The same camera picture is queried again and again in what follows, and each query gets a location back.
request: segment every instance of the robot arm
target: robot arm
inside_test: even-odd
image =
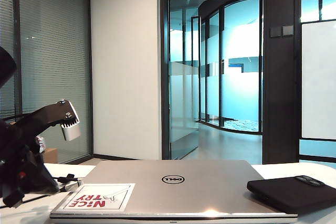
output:
[[[0,88],[15,70],[10,55],[0,47]],[[55,194],[58,184],[44,166],[35,137],[60,124],[65,140],[79,137],[79,119],[71,102],[45,106],[11,125],[0,119],[0,197],[18,207],[26,193]]]

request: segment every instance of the desk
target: desk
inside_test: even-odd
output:
[[[75,174],[76,177],[85,177],[95,166],[91,165],[60,165],[46,164],[50,173],[55,176],[64,176],[68,173]],[[275,165],[253,165],[253,168],[263,178],[280,178],[297,175],[308,175],[316,178],[325,184],[336,188],[336,169],[314,163],[293,163]],[[59,193],[45,197],[37,201],[29,202],[19,206],[17,209],[4,208],[0,210],[1,224],[49,224],[49,213],[66,196],[67,193]],[[335,224],[336,206],[317,211],[307,215],[299,216],[299,224]]]

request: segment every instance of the laptop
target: laptop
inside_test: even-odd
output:
[[[246,161],[101,161],[50,213],[54,223],[291,223],[246,188]]]

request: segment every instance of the floor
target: floor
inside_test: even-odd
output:
[[[183,159],[243,159],[250,164],[261,164],[262,136],[221,131],[204,124],[195,132],[198,148]],[[97,165],[93,158],[83,165]]]

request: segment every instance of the window blinds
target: window blinds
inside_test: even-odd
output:
[[[81,137],[65,142],[59,126],[42,135],[59,162],[89,153],[89,0],[20,0],[23,112],[64,98],[79,117]]]
[[[13,0],[0,0],[0,46],[13,56]],[[0,118],[14,115],[14,77],[0,89]]]

